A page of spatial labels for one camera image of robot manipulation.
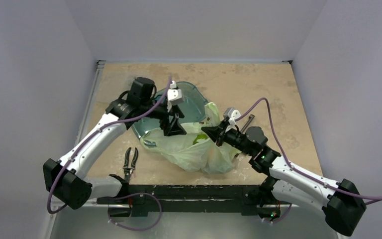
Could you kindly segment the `light green plastic bag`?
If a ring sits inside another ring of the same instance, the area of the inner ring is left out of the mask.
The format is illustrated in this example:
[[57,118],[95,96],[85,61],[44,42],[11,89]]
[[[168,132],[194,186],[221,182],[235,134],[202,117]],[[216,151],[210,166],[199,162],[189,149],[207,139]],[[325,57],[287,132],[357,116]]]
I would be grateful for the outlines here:
[[169,162],[187,172],[202,171],[206,174],[223,174],[234,168],[233,160],[241,151],[224,143],[216,144],[208,137],[193,145],[198,134],[204,133],[203,126],[216,126],[221,122],[217,105],[213,102],[204,106],[206,118],[202,123],[182,123],[186,135],[164,136],[159,128],[148,131],[140,138],[142,146],[152,153],[158,153]]

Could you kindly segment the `green fake lime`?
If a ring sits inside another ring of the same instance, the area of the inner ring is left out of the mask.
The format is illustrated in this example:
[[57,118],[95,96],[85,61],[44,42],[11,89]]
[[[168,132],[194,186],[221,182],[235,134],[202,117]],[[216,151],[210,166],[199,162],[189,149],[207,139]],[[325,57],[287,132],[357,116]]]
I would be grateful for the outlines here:
[[207,140],[207,139],[208,139],[207,135],[204,134],[204,133],[201,133],[201,134],[198,134],[196,136],[196,138],[193,140],[192,144],[195,145],[195,144],[198,144],[198,143],[200,143],[200,142],[202,142],[204,140]]

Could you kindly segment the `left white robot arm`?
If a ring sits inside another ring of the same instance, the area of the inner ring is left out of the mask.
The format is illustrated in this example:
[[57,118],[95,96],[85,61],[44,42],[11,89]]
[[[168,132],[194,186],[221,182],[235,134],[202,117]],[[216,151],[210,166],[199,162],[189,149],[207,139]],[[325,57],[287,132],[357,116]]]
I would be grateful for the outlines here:
[[153,80],[135,78],[130,89],[109,104],[85,138],[60,159],[50,158],[44,163],[48,213],[55,214],[66,206],[78,209],[89,199],[111,198],[117,204],[128,199],[125,179],[114,175],[94,183],[86,176],[102,153],[142,118],[158,119],[165,136],[186,133],[178,122],[184,117],[179,108],[184,94],[178,84],[169,78],[159,98],[156,92]]

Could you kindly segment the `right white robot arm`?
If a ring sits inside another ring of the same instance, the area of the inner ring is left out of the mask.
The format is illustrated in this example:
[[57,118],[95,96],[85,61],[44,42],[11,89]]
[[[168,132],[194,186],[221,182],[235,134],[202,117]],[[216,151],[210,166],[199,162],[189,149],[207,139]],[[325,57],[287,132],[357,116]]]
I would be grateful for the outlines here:
[[321,216],[337,233],[350,237],[366,211],[366,203],[350,180],[336,181],[312,173],[267,145],[268,138],[258,126],[245,133],[226,124],[204,126],[202,131],[217,145],[228,144],[250,156],[252,168],[265,174],[259,189],[260,198],[267,203],[274,199],[310,209]]

